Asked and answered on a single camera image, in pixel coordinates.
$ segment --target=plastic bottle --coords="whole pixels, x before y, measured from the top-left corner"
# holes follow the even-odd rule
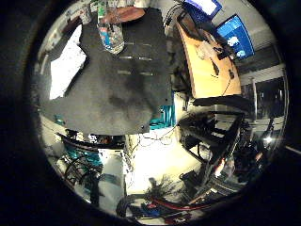
[[[122,35],[122,25],[117,11],[117,5],[113,7],[108,5],[108,0],[102,0],[98,8],[99,22],[97,24],[100,36],[102,38],[103,47],[111,54],[117,55],[124,48],[124,40]]]

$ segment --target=papers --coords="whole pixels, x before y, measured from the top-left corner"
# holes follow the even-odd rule
[[[82,25],[80,24],[68,40],[61,56],[51,62],[50,100],[63,97],[74,76],[84,67],[87,56],[78,46],[81,34]]]

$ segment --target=computer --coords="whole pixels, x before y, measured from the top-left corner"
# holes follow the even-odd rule
[[[231,16],[218,26],[217,32],[234,50],[237,58],[243,59],[254,55],[252,41],[238,15]]]
[[[216,0],[185,0],[183,6],[196,24],[211,21],[222,8]]]

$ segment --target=office chair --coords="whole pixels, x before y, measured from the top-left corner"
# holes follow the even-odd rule
[[[199,98],[193,102],[193,105],[194,106],[226,105],[226,106],[238,108],[246,112],[250,118],[254,118],[255,116],[254,103],[240,95]]]

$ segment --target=black table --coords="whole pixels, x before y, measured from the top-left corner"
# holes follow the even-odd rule
[[[172,103],[162,14],[149,8],[143,18],[124,24],[126,45],[117,56],[103,50],[96,19],[94,15],[90,24],[83,25],[84,69],[74,77],[66,96],[53,101],[49,101],[50,62],[60,56],[70,36],[64,36],[49,54],[41,81],[41,112],[51,121],[58,115],[67,128],[88,134],[148,132],[150,120],[160,116],[160,106]]]

